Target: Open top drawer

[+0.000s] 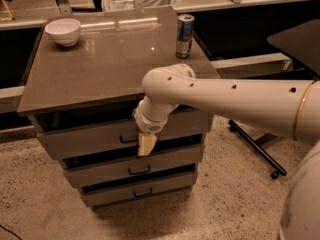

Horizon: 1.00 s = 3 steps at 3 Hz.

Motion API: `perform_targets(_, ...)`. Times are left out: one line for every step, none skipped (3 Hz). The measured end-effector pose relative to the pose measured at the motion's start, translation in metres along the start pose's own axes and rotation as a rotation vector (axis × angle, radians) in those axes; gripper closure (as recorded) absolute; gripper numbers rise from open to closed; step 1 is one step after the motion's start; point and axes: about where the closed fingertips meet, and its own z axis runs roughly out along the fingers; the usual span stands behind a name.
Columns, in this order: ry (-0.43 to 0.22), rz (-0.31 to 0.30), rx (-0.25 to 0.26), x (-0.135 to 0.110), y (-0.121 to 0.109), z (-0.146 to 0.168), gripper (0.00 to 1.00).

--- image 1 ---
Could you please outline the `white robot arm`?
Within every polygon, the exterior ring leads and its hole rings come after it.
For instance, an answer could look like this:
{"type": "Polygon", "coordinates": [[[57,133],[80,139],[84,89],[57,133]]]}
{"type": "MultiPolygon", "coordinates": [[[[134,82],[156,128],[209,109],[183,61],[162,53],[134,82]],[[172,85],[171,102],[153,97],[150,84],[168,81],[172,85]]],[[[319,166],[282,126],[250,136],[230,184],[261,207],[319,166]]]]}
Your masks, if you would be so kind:
{"type": "Polygon", "coordinates": [[[199,79],[186,64],[155,68],[142,80],[144,98],[133,116],[140,156],[180,105],[212,112],[269,133],[310,144],[286,197],[278,240],[320,240],[320,84],[293,80],[199,79]]]}

